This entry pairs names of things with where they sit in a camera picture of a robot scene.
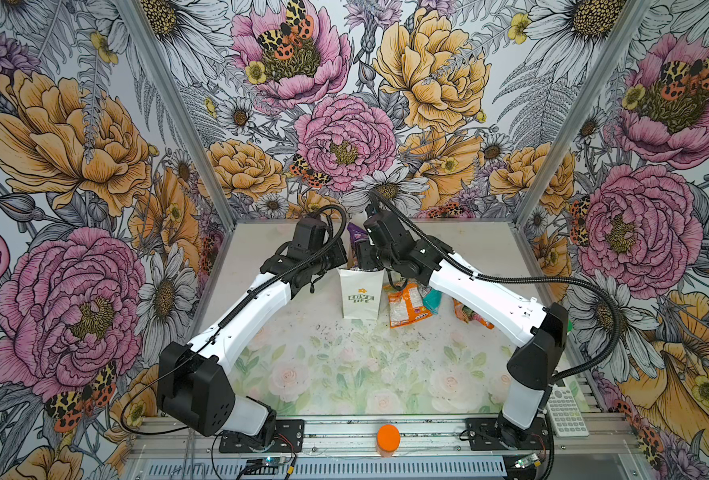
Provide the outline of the purple Fox's berries packet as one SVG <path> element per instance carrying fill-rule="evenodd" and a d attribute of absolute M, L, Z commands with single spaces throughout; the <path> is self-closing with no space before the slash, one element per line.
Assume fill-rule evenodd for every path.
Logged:
<path fill-rule="evenodd" d="M 355 251 L 356 247 L 363 242 L 369 242 L 369 234 L 362 227 L 354 223 L 349 223 L 348 235 L 350 235 L 350 250 Z"/>

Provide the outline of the white paper bag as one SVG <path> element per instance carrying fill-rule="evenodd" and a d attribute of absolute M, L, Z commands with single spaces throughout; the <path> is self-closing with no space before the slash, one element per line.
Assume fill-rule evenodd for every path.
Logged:
<path fill-rule="evenodd" d="M 344 320 L 376 321 L 380 315 L 384 272 L 338 270 Z"/>

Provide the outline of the orange snack packet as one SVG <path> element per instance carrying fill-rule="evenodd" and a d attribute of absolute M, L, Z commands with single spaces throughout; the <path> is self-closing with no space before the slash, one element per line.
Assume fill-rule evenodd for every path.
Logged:
<path fill-rule="evenodd" d="M 390 328 L 408 326 L 433 316 L 433 312 L 424 304 L 417 282 L 409 281 L 401 291 L 391 286 L 385 290 L 388 294 Z"/>
<path fill-rule="evenodd" d="M 480 316 L 477 312 L 474 312 L 469 306 L 459 300 L 454 299 L 454 312 L 456 318 L 465 323 L 478 323 L 485 326 L 488 329 L 494 329 L 495 326 L 491 322 L 488 322 L 484 317 Z"/>

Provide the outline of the teal snack packet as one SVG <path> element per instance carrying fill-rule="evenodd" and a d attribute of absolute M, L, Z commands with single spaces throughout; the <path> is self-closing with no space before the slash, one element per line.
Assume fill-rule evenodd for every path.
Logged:
<path fill-rule="evenodd" d="M 422 287 L 420 292 L 424 308 L 427 308 L 433 315 L 437 315 L 442 304 L 442 292 L 430 287 Z"/>

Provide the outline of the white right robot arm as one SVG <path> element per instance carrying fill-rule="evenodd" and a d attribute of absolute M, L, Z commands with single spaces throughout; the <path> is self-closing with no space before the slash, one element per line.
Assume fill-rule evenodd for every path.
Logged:
<path fill-rule="evenodd" d="M 422 233 L 415 239 L 398 213 L 374 206 L 367 212 L 364 228 L 378 266 L 459 300 L 516 346 L 507 364 L 511 383 L 496 430 L 502 444 L 518 446 L 551 394 L 567 343 L 567 310 L 516 294 L 506 288 L 509 278 L 484 276 L 433 236 Z"/>

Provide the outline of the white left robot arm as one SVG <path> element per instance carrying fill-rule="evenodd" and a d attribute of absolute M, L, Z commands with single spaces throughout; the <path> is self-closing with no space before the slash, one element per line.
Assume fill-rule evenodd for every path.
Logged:
<path fill-rule="evenodd" d="M 338 205 L 304 216 L 236 304 L 188 343 L 168 344 L 158 362 L 158 408 L 204 436 L 232 432 L 268 446 L 276 435 L 276 411 L 236 395 L 228 374 L 274 314 L 346 263 L 347 225 L 348 214 Z"/>

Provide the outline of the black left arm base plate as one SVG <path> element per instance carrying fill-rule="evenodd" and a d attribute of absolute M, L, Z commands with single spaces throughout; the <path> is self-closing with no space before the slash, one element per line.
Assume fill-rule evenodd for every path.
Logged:
<path fill-rule="evenodd" d="M 300 453 L 306 422 L 300 419 L 274 420 L 257 436 L 224 432 L 218 444 L 222 454 Z"/>

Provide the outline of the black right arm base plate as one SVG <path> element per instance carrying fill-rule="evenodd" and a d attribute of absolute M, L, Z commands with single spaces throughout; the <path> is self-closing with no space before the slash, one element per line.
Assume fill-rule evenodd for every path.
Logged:
<path fill-rule="evenodd" d="M 504 418 L 470 417 L 465 419 L 463 434 L 473 451 L 547 451 L 553 446 L 548 424 L 540 417 L 526 430 Z"/>

